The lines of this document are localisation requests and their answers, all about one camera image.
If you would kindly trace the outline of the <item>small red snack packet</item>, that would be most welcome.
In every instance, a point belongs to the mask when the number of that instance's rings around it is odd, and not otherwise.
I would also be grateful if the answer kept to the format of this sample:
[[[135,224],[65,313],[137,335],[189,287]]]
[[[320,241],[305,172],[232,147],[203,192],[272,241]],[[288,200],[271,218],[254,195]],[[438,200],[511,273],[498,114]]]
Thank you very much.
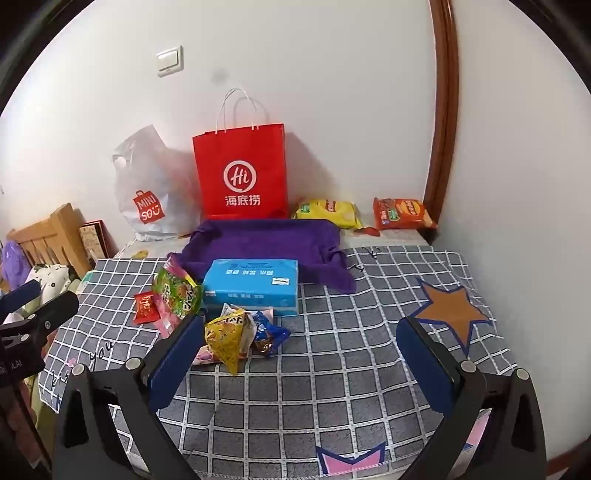
[[[135,301],[135,315],[133,323],[141,325],[146,323],[153,323],[160,319],[158,309],[154,302],[153,293],[146,291],[134,295]]]

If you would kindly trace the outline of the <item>pink large snack bag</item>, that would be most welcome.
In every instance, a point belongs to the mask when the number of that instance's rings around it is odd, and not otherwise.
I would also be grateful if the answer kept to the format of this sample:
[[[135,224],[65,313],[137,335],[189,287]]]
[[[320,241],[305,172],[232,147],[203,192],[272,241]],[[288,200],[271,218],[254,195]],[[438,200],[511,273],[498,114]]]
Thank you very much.
[[[176,256],[170,254],[152,281],[154,302],[160,315],[156,327],[163,338],[169,336],[180,323],[182,309],[178,306],[178,288],[182,286],[182,280]]]

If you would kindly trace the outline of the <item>green snack packet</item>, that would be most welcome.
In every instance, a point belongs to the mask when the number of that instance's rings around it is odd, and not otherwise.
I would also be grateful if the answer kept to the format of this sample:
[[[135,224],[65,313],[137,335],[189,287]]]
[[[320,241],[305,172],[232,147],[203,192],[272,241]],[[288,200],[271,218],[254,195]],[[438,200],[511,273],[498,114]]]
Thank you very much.
[[[201,304],[201,285],[171,259],[155,274],[152,293],[162,319],[183,320]]]

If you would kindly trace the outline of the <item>yellow triangular snack packet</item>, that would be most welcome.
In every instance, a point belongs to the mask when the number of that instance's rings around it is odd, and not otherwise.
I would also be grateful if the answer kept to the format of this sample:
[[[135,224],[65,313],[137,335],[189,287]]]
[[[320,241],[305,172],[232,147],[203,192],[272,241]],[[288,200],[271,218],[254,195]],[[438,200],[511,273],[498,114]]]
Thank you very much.
[[[206,346],[214,360],[221,362],[232,376],[238,374],[242,335],[248,320],[246,311],[238,308],[209,321],[204,327]]]

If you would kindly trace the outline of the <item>blue snack packet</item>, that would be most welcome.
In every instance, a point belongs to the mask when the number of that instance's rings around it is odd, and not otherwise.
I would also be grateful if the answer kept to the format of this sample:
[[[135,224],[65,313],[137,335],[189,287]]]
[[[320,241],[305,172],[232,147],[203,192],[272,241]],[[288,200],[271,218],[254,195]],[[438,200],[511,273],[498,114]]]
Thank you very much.
[[[290,337],[290,330],[274,325],[262,311],[256,311],[252,315],[252,319],[256,324],[256,335],[252,341],[252,348],[266,357],[276,354],[280,345]]]

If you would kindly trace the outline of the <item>colourful pink candy packet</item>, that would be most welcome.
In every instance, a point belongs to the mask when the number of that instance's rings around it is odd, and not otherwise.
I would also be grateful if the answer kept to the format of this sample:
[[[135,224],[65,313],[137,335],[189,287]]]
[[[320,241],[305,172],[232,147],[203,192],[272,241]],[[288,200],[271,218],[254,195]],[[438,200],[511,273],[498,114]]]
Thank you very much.
[[[219,359],[208,345],[201,346],[195,358],[193,359],[193,366],[211,365],[218,363]]]

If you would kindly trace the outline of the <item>small framed picture box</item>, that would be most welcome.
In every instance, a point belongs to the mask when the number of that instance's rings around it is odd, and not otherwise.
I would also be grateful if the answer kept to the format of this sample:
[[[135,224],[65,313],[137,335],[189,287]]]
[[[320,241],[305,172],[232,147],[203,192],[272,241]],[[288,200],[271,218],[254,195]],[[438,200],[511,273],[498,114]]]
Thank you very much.
[[[112,257],[111,242],[102,220],[83,223],[78,228],[78,232],[91,263],[95,264],[98,260]]]

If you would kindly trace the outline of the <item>white Miniso plastic bag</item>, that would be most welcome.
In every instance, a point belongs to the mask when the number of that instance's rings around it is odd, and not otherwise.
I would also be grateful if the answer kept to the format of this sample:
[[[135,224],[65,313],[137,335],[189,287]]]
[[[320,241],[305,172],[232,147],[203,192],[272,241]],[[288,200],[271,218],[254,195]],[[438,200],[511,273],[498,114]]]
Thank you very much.
[[[200,190],[193,155],[168,148],[148,125],[111,157],[119,211],[140,241],[184,236],[197,228]]]

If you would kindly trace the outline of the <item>grey checked tablecloth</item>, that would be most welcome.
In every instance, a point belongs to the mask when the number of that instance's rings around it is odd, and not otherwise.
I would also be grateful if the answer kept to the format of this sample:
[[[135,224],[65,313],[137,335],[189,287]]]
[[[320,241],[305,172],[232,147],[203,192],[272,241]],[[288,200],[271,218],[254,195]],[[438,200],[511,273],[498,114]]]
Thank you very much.
[[[300,313],[274,319],[290,330],[276,355],[252,355],[235,376],[222,364],[191,368],[157,412],[201,478],[318,478],[335,460],[324,467],[316,447],[356,460],[385,445],[386,465],[363,474],[400,471],[436,430],[442,417],[401,358],[394,331],[427,303],[418,279],[442,290],[464,287],[495,322],[467,263],[428,246],[345,253],[355,294],[301,284]],[[157,341],[155,328],[133,324],[133,297],[150,288],[163,260],[119,257],[91,271],[78,315],[57,330],[38,377],[40,399],[53,411],[74,365],[116,368],[144,357]]]

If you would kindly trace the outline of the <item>blue tissue pack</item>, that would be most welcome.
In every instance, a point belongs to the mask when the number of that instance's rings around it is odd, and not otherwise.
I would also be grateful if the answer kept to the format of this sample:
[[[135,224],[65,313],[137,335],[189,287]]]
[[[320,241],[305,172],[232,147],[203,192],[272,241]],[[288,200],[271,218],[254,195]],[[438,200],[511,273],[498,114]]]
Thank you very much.
[[[298,314],[298,264],[290,259],[216,259],[204,276],[204,305]]]

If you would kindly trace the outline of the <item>red paper Haidilao bag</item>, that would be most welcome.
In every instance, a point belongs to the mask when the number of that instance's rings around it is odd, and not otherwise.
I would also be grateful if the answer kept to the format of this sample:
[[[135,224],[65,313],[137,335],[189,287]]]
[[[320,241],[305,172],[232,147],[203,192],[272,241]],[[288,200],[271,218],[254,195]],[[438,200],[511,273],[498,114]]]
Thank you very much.
[[[284,125],[229,128],[225,107],[215,127],[192,138],[204,217],[211,220],[284,219],[287,199]]]

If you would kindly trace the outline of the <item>orange chips bag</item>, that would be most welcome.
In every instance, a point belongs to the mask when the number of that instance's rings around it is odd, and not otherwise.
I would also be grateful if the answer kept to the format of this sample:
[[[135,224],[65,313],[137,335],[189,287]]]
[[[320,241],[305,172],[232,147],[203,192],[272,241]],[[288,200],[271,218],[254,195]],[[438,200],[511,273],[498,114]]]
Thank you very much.
[[[373,211],[378,230],[436,229],[425,205],[415,199],[375,198]]]

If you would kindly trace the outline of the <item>purple towel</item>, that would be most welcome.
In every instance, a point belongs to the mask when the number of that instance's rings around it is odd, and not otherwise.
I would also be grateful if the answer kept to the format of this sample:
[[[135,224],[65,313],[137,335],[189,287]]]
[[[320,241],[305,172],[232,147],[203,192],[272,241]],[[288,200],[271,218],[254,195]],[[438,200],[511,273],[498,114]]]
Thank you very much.
[[[175,258],[194,279],[204,279],[217,259],[295,260],[301,283],[354,294],[356,281],[340,245],[341,230],[328,220],[207,220]]]

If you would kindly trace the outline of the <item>yellow chips bag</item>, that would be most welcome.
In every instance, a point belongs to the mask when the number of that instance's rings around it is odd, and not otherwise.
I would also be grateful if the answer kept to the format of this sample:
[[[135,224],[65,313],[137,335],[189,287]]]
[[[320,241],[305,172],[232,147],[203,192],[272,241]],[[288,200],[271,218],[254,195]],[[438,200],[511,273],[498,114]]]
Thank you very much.
[[[297,220],[326,220],[341,229],[359,230],[363,223],[352,202],[331,199],[308,199],[298,203],[293,218]]]

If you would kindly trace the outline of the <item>brown wooden door frame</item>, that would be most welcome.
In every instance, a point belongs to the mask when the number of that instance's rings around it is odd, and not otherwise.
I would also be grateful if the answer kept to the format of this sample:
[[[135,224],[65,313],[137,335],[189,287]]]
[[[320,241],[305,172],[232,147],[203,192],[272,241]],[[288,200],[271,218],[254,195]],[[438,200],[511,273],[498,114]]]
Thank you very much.
[[[460,61],[452,2],[429,2],[436,51],[436,105],[431,160],[424,204],[438,223],[448,188],[459,115]]]

